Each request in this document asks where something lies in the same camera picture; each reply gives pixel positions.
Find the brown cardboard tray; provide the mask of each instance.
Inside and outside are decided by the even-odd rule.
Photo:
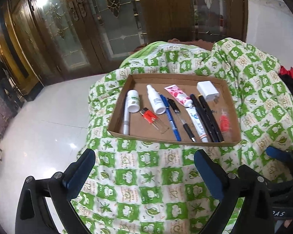
[[[219,91],[219,101],[215,103],[214,101],[209,101],[208,105],[211,110],[215,111],[214,116],[216,121],[220,122],[221,110],[226,109],[229,113],[229,118],[231,121],[231,136],[228,136],[226,133],[223,133],[224,142],[221,143],[203,143],[191,121],[190,116],[188,115],[185,108],[180,105],[177,101],[182,117],[189,124],[197,143],[194,143],[190,140],[187,133],[182,127],[182,123],[177,117],[177,115],[171,110],[174,121],[178,128],[178,131],[181,136],[181,142],[177,142],[175,135],[169,126],[169,121],[166,113],[158,115],[158,117],[169,127],[169,129],[160,134],[158,130],[149,124],[139,112],[130,114],[130,126],[129,126],[129,135],[122,134],[123,129],[123,116],[124,116],[124,104],[125,97],[129,90],[136,90],[140,96],[140,107],[149,108],[153,111],[149,99],[147,97],[147,85],[151,84],[153,88],[158,91],[160,94],[163,94],[167,98],[172,97],[168,91],[164,89],[166,86],[176,84],[182,89],[188,96],[190,94],[199,95],[197,90],[197,82],[199,81],[211,81],[216,89]],[[183,74],[133,74],[130,75],[117,99],[116,106],[113,112],[113,115],[110,119],[108,131],[115,137],[133,139],[140,141],[149,141],[156,143],[166,143],[166,144],[181,144],[181,145],[193,145],[193,146],[207,146],[207,147],[229,147],[237,145],[241,140],[240,126],[232,102],[231,93],[228,88],[228,85],[225,80],[217,79],[214,77],[207,76],[196,76],[196,75],[183,75]]]

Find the pen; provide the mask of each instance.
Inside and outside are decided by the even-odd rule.
[[[128,98],[126,96],[125,108],[124,108],[124,127],[123,134],[129,135],[129,111],[128,111]]]
[[[174,119],[172,117],[172,113],[169,110],[169,104],[167,102],[167,99],[162,94],[160,95],[160,97],[163,100],[164,105],[166,106],[166,114],[168,116],[168,120],[170,122],[170,125],[172,127],[172,130],[173,130],[173,132],[174,132],[174,134],[176,136],[176,139],[177,139],[178,142],[181,142],[180,134],[178,132],[178,129],[177,129],[176,124],[174,122]]]
[[[197,110],[197,113],[200,116],[200,119],[203,122],[203,125],[204,125],[209,137],[211,138],[211,141],[213,143],[218,143],[219,142],[218,137],[217,137],[211,123],[209,122],[209,119],[207,117],[206,112],[204,111],[204,109],[202,108],[201,104],[199,103],[199,101],[197,100],[197,98],[195,97],[194,94],[191,94],[190,98],[193,101],[193,105],[194,105],[195,109]]]
[[[172,107],[172,109],[174,110],[175,114],[179,117],[180,121],[183,124],[183,128],[185,129],[185,131],[187,132],[189,138],[196,143],[197,141],[195,140],[194,134],[192,133],[189,125],[186,123],[186,121],[182,118],[181,113],[179,108],[177,107],[176,103],[174,102],[173,99],[168,99],[168,103],[170,104],[170,106]]]
[[[198,96],[198,99],[199,99],[199,102],[201,103],[202,107],[204,108],[206,114],[207,114],[207,117],[209,118],[210,120],[210,123],[212,124],[212,127],[213,129],[215,130],[215,133],[219,139],[220,142],[224,141],[224,138],[222,136],[222,133],[219,129],[219,126],[215,120],[215,117],[211,111],[211,109],[209,108],[208,106],[208,103],[206,102],[206,100],[204,99],[203,95],[199,95]]]

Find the metal screw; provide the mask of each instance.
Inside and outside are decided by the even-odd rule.
[[[60,178],[60,177],[62,177],[62,173],[61,172],[57,172],[57,173],[54,174],[54,177],[55,178]]]
[[[237,176],[234,173],[228,173],[230,179],[235,179]]]
[[[26,182],[29,183],[30,181],[32,181],[33,178],[34,178],[33,176],[28,176],[28,177],[26,178]]]
[[[263,178],[262,176],[258,176],[258,177],[257,177],[257,180],[258,180],[259,182],[264,182],[264,178]]]

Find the pink tube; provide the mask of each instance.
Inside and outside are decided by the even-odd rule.
[[[177,86],[171,85],[164,88],[167,90],[181,105],[184,107],[192,107],[193,101]]]

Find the blue gripper pad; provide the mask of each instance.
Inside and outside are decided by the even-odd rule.
[[[80,158],[71,163],[64,172],[63,186],[67,189],[67,200],[75,199],[85,184],[96,162],[93,150],[86,149]]]
[[[223,189],[228,184],[226,172],[220,165],[214,163],[202,149],[195,152],[194,165],[208,187],[208,190],[211,192],[211,195],[221,201],[224,197]]]
[[[277,159],[281,162],[290,162],[291,156],[288,152],[282,151],[278,148],[275,148],[273,146],[269,146],[266,149],[266,154],[270,156],[273,159]]]

